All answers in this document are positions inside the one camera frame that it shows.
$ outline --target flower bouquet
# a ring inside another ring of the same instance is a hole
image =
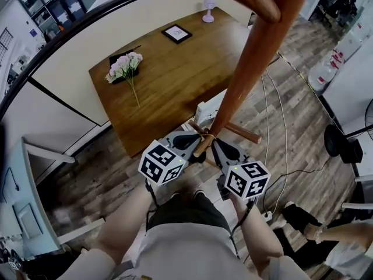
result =
[[[116,83],[114,81],[119,78],[125,79],[132,88],[139,108],[140,103],[135,91],[135,85],[133,84],[133,76],[135,75],[135,71],[141,61],[142,55],[135,52],[130,52],[124,56],[120,56],[116,63],[112,64],[109,73],[105,77],[109,83]]]

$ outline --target picture frame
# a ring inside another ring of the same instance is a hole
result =
[[[162,33],[176,44],[179,44],[193,36],[192,33],[177,24],[173,24],[167,29],[162,30]]]

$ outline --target black wire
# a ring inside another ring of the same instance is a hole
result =
[[[153,188],[151,187],[151,185],[148,183],[148,180],[147,178],[145,178],[145,187],[146,189],[149,191],[150,195],[152,195],[152,198],[153,198],[153,202],[154,204],[156,205],[156,209],[152,209],[152,210],[149,210],[147,213],[146,213],[146,224],[145,224],[145,230],[148,231],[149,230],[149,215],[153,212],[156,212],[157,209],[160,208],[158,202],[157,202],[157,198],[156,198],[156,195],[153,191]]]
[[[246,256],[246,258],[244,260],[244,264],[245,264],[246,260],[249,258],[249,256],[250,256],[250,254],[247,254],[247,256]]]
[[[16,180],[14,179],[12,168],[8,167],[8,169],[6,170],[5,176],[4,176],[4,183],[2,185],[2,190],[1,190],[2,198],[4,199],[5,203],[8,203],[4,196],[4,188],[5,188],[6,176],[8,175],[8,172],[10,172],[12,175],[14,185],[16,186],[16,191],[19,191],[19,186],[17,185]]]
[[[238,255],[238,250],[237,250],[237,247],[235,246],[233,236],[234,236],[234,233],[237,230],[237,228],[239,228],[245,222],[245,220],[246,220],[247,216],[250,214],[250,212],[251,212],[252,207],[254,206],[254,204],[255,204],[254,201],[249,201],[246,204],[247,209],[246,209],[245,215],[241,218],[241,220],[238,221],[238,223],[233,227],[233,230],[231,231],[230,239],[231,239],[231,241],[233,243],[235,254],[236,254],[236,256],[237,256],[238,259],[240,259],[240,256]]]
[[[355,136],[352,136],[352,137],[349,137],[347,140],[350,140],[350,139],[352,139],[352,138],[356,138],[356,137],[359,137],[360,135],[362,135],[363,133],[365,133],[365,132],[361,132],[360,134],[358,134],[358,135],[355,135]]]
[[[289,175],[291,175],[291,174],[293,174],[293,173],[295,173],[295,172],[304,172],[304,173],[313,173],[313,172],[315,172],[315,171],[321,171],[322,169],[324,169],[324,167],[326,166],[326,164],[328,163],[328,161],[330,161],[332,159],[332,157],[330,157],[328,160],[326,160],[326,162],[324,163],[324,165],[322,165],[322,167],[320,168],[320,169],[313,169],[313,170],[311,170],[311,171],[305,171],[305,170],[295,170],[295,171],[293,171],[293,172],[290,172],[290,173],[287,173],[287,174],[281,174],[280,176],[279,176],[279,178],[272,184],[272,185],[270,185],[268,188],[267,188],[267,190],[264,192],[264,196],[263,196],[263,199],[262,199],[262,206],[263,206],[263,210],[264,210],[264,212],[266,212],[267,213],[267,209],[265,208],[265,206],[264,206],[264,200],[265,200],[265,198],[266,198],[266,194],[267,194],[267,191],[269,190],[269,189],[271,189],[277,182],[278,182],[278,180],[280,180],[280,178],[282,178],[283,176],[289,176]]]

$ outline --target cable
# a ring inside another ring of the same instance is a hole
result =
[[[269,146],[269,117],[268,117],[268,102],[267,102],[266,86],[264,85],[263,75],[261,75],[261,78],[262,78],[264,99],[266,101],[266,112],[267,112],[267,148],[266,148],[266,156],[264,158],[264,166],[266,166],[266,164],[267,164],[267,155],[268,155],[268,146]]]
[[[16,180],[15,180],[15,178],[14,178],[12,168],[8,167],[8,169],[6,170],[5,176],[4,176],[4,183],[3,183],[3,185],[2,185],[2,190],[1,190],[2,198],[4,199],[5,203],[8,203],[8,202],[6,201],[6,199],[5,199],[5,196],[4,196],[4,188],[5,188],[5,182],[6,182],[6,179],[7,179],[6,176],[8,175],[8,172],[10,172],[11,175],[12,175],[12,178],[13,178],[13,182],[14,182],[14,185],[15,185],[15,189],[16,189],[16,191],[19,191],[19,186],[17,185]]]
[[[366,132],[366,131],[361,132],[361,133],[358,134],[358,135],[355,135],[355,136],[349,137],[347,140],[350,140],[350,139],[352,139],[352,138],[357,138],[357,137],[359,137],[360,135],[362,135],[362,134],[365,133],[365,132]]]
[[[255,204],[255,201],[252,201],[252,200],[250,200],[250,201],[246,204],[247,209],[246,209],[246,212],[245,212],[244,216],[241,218],[241,220],[238,221],[238,223],[233,227],[233,230],[231,231],[230,239],[231,239],[231,241],[232,241],[232,243],[233,243],[234,250],[235,250],[235,253],[236,253],[236,256],[237,256],[238,259],[240,259],[240,256],[238,255],[238,250],[237,250],[237,247],[236,247],[236,245],[235,245],[235,243],[234,243],[233,236],[234,236],[234,233],[235,233],[235,231],[237,230],[237,228],[239,228],[239,227],[240,227],[240,226],[245,222],[245,220],[246,220],[247,216],[250,214],[250,212],[251,212],[251,210],[252,210],[254,204]]]
[[[329,116],[330,120],[333,121],[334,125],[339,129],[339,131],[345,135],[345,133],[340,129],[340,127],[337,125],[337,123],[334,121],[334,119],[332,118],[332,116],[330,116],[328,110],[325,108],[325,106],[323,105],[323,103],[320,101],[319,97],[317,96],[316,92],[314,91],[314,89],[312,88],[312,86],[308,83],[308,81],[305,79],[305,77],[303,77],[303,74],[293,65],[290,63],[290,61],[288,59],[285,58],[284,55],[282,55],[279,51],[277,51],[278,55],[281,56],[288,64],[289,66],[295,70],[295,72],[302,78],[302,80],[307,84],[307,86],[310,88],[311,92],[315,95],[315,97],[317,98],[317,100],[319,101],[319,103],[321,104],[321,106],[324,108],[325,112],[327,113],[327,115]]]
[[[148,192],[150,193],[150,195],[152,195],[152,198],[153,198],[153,202],[154,204],[156,205],[156,209],[150,209],[148,210],[148,212],[146,213],[146,224],[145,224],[145,231],[148,231],[149,230],[149,215],[153,212],[156,212],[157,209],[160,208],[158,202],[157,202],[157,198],[156,198],[156,195],[153,191],[153,188],[152,186],[150,185],[150,183],[148,182],[147,178],[145,177],[145,187],[146,189],[148,190]]]
[[[265,198],[266,198],[266,194],[267,194],[267,192],[268,192],[268,190],[269,189],[271,189],[279,180],[280,180],[280,178],[282,178],[283,176],[289,176],[289,175],[292,175],[293,173],[295,173],[295,172],[304,172],[304,173],[308,173],[308,174],[311,174],[311,173],[313,173],[313,172],[315,172],[315,171],[321,171],[322,169],[324,169],[324,167],[326,166],[326,164],[328,163],[328,161],[330,161],[332,159],[332,157],[330,157],[328,160],[326,160],[326,162],[324,163],[324,165],[322,165],[322,167],[320,168],[320,169],[313,169],[313,170],[311,170],[311,171],[306,171],[306,170],[295,170],[295,171],[292,171],[292,172],[290,172],[290,173],[288,173],[287,175],[286,174],[281,174],[278,178],[277,178],[277,180],[275,180],[275,182],[273,183],[273,184],[271,184],[268,188],[267,188],[267,190],[264,192],[264,196],[263,196],[263,200],[262,200],[262,206],[263,206],[263,209],[264,209],[264,211],[265,212],[267,212],[267,210],[266,210],[266,208],[265,208],[265,206],[264,206],[264,201],[265,201]]]
[[[245,264],[246,260],[249,258],[249,256],[250,256],[250,254],[247,254],[247,256],[246,256],[246,258],[244,260],[244,264]]]
[[[276,212],[276,209],[277,209],[277,205],[279,204],[279,201],[280,201],[280,198],[282,196],[282,194],[284,193],[285,191],[285,188],[286,188],[286,184],[287,184],[287,175],[288,175],[288,164],[287,164],[287,130],[286,130],[286,121],[285,121],[285,114],[284,114],[284,107],[282,106],[282,102],[281,102],[281,97],[280,97],[280,93],[275,85],[275,82],[273,81],[272,77],[270,76],[270,74],[268,73],[268,69],[266,69],[266,73],[269,77],[269,79],[272,81],[272,84],[273,86],[275,87],[276,89],[276,92],[277,92],[277,95],[279,97],[279,102],[280,102],[280,107],[281,107],[281,112],[282,112],[282,118],[284,120],[284,127],[285,127],[285,163],[286,163],[286,178],[285,178],[285,183],[284,183],[284,187],[276,201],[276,205],[275,205],[275,209],[273,210],[273,213]]]

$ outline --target black railing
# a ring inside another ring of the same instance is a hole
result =
[[[19,91],[26,84],[28,78],[30,78],[39,67],[46,62],[46,60],[52,56],[59,48],[61,48],[70,39],[76,36],[79,32],[89,27],[94,22],[100,20],[109,13],[116,11],[117,9],[126,6],[137,0],[110,0],[90,12],[84,17],[75,21],[73,25],[65,31],[59,33],[54,37],[45,47],[30,61],[28,66],[22,71],[22,73],[15,80],[12,87],[9,89],[4,99],[0,104],[0,120],[4,117],[10,104],[13,102]]]
[[[0,35],[0,67],[2,64],[2,59],[4,58],[5,53],[8,50],[9,44],[12,41],[13,36],[8,31],[7,28]]]

